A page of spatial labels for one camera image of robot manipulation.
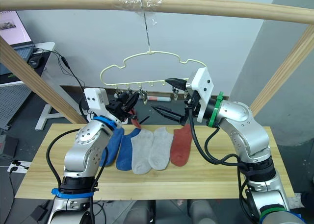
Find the wooden frame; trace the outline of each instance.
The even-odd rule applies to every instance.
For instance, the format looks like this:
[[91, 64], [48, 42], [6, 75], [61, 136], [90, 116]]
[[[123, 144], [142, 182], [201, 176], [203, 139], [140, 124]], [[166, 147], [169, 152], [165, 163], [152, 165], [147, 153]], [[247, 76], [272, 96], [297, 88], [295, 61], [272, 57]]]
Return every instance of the wooden frame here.
[[[147, 6], [150, 4], [151, 0], [141, 1], [141, 6], [139, 3], [135, 3], [132, 8], [135, 10], [152, 10], [150, 6]], [[254, 116], [259, 113], [289, 76], [300, 66], [314, 47], [314, 9], [233, 0], [159, 1], [162, 2], [153, 7], [154, 12], [229, 16], [310, 24], [282, 65], [253, 101], [251, 108]], [[126, 8], [121, 0], [1, 0], [0, 5], [0, 11], [48, 9], [125, 10]], [[30, 71], [31, 69], [21, 72], [21, 70], [16, 67], [17, 64], [26, 67], [26, 63], [15, 54], [13, 49], [11, 49], [3, 39], [1, 39], [0, 43], [0, 61], [7, 66], [12, 73], [19, 77], [30, 89], [36, 92], [71, 122], [82, 122], [82, 117], [78, 113], [73, 112], [73, 109], [69, 107], [69, 105], [66, 105], [66, 102], [60, 96], [58, 97], [56, 92], [52, 89], [44, 91], [38, 87], [41, 86], [42, 88], [42, 86], [46, 87], [46, 85], [41, 78], [38, 78], [38, 76], [35, 77], [35, 72]]]

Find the green ring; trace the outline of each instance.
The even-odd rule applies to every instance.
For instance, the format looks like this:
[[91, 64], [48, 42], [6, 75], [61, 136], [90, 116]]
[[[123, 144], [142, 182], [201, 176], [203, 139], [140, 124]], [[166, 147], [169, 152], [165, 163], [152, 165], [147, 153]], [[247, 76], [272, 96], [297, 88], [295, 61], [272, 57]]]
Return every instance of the green ring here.
[[286, 209], [285, 209], [285, 208], [279, 208], [279, 207], [268, 208], [268, 209], [266, 209], [265, 211], [263, 211], [263, 212], [261, 213], [260, 220], [261, 220], [265, 215], [267, 215], [268, 213], [273, 213], [273, 212], [278, 212], [278, 211], [286, 211]]
[[214, 125], [214, 122], [215, 122], [215, 119], [216, 119], [216, 116], [217, 116], [217, 113], [218, 113], [218, 109], [219, 109], [220, 103], [223, 100], [223, 95], [224, 95], [224, 93], [220, 92], [219, 95], [217, 96], [215, 107], [214, 107], [214, 111], [212, 112], [211, 118], [209, 120], [208, 127], [213, 127], [213, 125]]

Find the screen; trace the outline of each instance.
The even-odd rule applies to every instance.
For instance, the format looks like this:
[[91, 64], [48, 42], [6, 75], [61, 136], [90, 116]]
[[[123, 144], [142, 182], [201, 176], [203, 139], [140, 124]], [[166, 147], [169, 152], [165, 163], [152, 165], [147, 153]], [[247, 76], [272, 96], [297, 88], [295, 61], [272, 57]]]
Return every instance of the screen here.
[[0, 12], [0, 35], [10, 45], [31, 42], [16, 11]]

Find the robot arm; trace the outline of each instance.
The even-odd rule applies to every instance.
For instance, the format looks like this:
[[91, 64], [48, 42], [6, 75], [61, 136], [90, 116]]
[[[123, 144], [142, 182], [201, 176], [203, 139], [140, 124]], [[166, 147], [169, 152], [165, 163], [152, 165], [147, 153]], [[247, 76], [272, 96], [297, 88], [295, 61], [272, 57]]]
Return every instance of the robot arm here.
[[116, 100], [108, 100], [104, 89], [84, 90], [89, 108], [97, 115], [81, 128], [74, 145], [64, 158], [63, 180], [55, 195], [48, 224], [88, 224], [94, 191], [104, 165], [95, 178], [103, 150], [121, 121], [131, 117], [128, 113], [138, 100], [138, 93], [122, 93]]
[[188, 116], [190, 121], [192, 117], [197, 118], [198, 122], [205, 119], [208, 126], [220, 127], [230, 137], [239, 157], [238, 164], [245, 165], [240, 171], [245, 175], [248, 187], [245, 193], [251, 213], [249, 218], [253, 222], [261, 220], [263, 224], [281, 224], [287, 223], [287, 220], [289, 223], [303, 224], [300, 218], [288, 212], [287, 197], [271, 159], [268, 134], [254, 120], [250, 108], [240, 102], [223, 100], [223, 93], [217, 99], [210, 98], [213, 84], [207, 68], [198, 69], [188, 81], [171, 78], [166, 82], [175, 88], [189, 91], [189, 98], [185, 101], [185, 115], [181, 116], [163, 107], [153, 107], [158, 113], [182, 125]]

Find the white wall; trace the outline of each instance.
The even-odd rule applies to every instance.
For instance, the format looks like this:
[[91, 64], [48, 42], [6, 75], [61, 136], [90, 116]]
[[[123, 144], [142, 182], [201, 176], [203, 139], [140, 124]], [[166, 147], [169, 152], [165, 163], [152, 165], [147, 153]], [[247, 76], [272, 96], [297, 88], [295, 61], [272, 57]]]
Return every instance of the white wall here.
[[[274, 0], [275, 4], [314, 9], [313, 0]], [[239, 75], [230, 100], [250, 105], [288, 56], [306, 24], [266, 21]], [[276, 143], [295, 146], [314, 137], [314, 51], [292, 73], [255, 117], [270, 126]]]
[[[271, 3], [272, 0], [244, 0]], [[99, 72], [111, 64], [148, 50], [141, 15], [127, 11], [50, 10], [20, 11], [34, 42], [54, 41], [73, 71], [86, 86], [101, 87]], [[152, 25], [151, 18], [157, 20]], [[229, 95], [263, 23], [262, 20], [156, 13], [149, 15], [152, 50], [175, 52], [182, 59], [207, 64], [214, 92]], [[131, 82], [168, 77], [189, 77], [199, 65], [180, 65], [174, 57], [158, 54], [140, 57], [123, 70], [110, 70], [105, 80]], [[77, 85], [54, 62], [50, 74], [62, 85]], [[144, 90], [170, 92], [169, 85], [143, 86]]]

